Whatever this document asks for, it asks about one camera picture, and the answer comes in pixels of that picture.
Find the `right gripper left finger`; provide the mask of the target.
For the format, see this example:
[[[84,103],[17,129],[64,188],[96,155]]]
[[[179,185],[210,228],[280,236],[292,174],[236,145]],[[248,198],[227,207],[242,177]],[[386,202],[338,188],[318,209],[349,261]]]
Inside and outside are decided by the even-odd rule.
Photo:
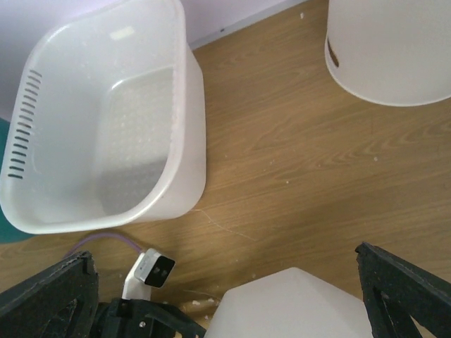
[[[1,293],[1,336],[88,337],[98,303],[92,254],[74,253]]]

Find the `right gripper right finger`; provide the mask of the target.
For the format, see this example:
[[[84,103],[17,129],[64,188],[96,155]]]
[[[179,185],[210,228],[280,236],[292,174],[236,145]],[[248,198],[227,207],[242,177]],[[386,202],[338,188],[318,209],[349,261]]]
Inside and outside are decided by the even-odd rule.
[[[450,336],[449,282],[367,242],[355,252],[374,337]]]

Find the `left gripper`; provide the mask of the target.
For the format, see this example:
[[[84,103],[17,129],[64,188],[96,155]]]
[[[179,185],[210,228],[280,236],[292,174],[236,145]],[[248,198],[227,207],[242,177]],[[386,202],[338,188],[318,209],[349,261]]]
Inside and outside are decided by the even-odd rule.
[[[100,303],[90,337],[204,337],[206,329],[176,306],[145,300]]]

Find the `white faceted bin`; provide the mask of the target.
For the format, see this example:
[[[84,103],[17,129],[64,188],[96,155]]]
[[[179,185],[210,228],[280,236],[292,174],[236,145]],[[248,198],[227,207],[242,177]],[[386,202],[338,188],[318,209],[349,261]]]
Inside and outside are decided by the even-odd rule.
[[[206,337],[371,337],[364,303],[299,269],[229,289]]]

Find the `white rectangular basin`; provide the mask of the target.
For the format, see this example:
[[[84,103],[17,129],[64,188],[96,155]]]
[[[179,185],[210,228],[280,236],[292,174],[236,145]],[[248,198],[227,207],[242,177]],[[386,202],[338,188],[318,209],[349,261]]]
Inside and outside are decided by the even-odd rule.
[[[206,184],[180,1],[2,1],[1,208],[30,234],[178,218]]]

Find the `large white round bin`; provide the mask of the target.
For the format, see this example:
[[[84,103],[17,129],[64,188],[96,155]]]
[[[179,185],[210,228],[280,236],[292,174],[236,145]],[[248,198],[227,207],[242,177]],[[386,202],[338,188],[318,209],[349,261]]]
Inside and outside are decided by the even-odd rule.
[[[324,54],[331,77],[386,106],[450,98],[449,1],[329,1]]]

